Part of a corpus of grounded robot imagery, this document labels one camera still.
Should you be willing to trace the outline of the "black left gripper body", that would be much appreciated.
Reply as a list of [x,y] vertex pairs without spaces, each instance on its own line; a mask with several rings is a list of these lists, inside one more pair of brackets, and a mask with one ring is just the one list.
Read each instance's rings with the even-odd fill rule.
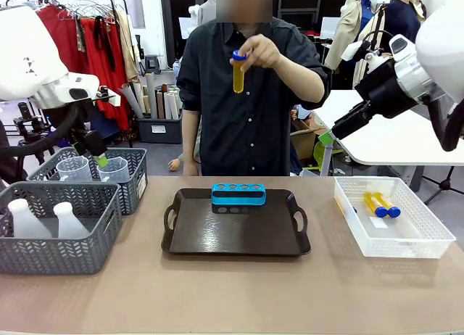
[[106,152],[107,147],[104,140],[97,131],[88,130],[86,128],[72,128],[70,130],[70,145],[76,142],[82,143],[86,147],[86,154],[99,156]]

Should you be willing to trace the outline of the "person's left hand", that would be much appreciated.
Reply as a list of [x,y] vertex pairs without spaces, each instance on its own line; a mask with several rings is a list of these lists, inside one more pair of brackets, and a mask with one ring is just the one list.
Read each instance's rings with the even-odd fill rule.
[[263,34],[249,37],[239,49],[239,55],[245,56],[241,71],[245,73],[250,67],[275,68],[281,59],[277,46]]

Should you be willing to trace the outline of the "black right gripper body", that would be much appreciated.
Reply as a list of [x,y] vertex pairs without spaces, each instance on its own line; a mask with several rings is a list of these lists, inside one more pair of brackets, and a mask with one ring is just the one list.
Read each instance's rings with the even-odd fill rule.
[[394,59],[372,58],[375,66],[355,86],[362,102],[338,119],[331,136],[342,140],[366,126],[375,115],[392,119],[421,102],[428,94],[428,73],[415,57],[396,63]]

